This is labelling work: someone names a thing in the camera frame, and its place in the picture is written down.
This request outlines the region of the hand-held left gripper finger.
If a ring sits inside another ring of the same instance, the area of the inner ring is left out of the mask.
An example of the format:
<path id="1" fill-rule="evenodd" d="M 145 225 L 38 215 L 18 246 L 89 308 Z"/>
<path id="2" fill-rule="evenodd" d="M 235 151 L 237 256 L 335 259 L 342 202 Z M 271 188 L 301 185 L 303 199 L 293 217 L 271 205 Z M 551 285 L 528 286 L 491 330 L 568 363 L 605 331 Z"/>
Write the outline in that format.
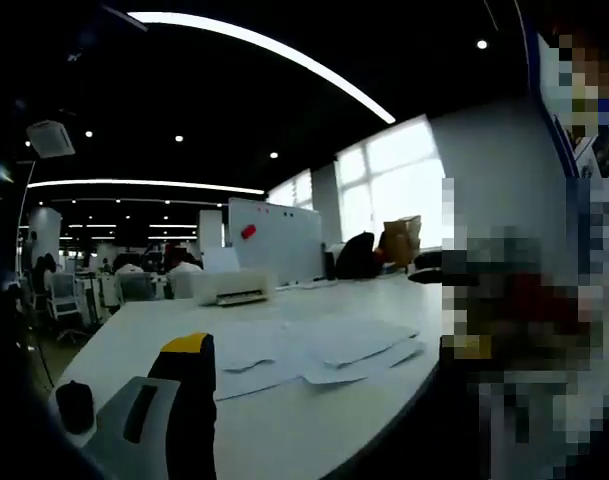
<path id="1" fill-rule="evenodd" d="M 214 479 L 215 390 L 213 336 L 178 337 L 99 410 L 84 452 L 112 479 Z"/>

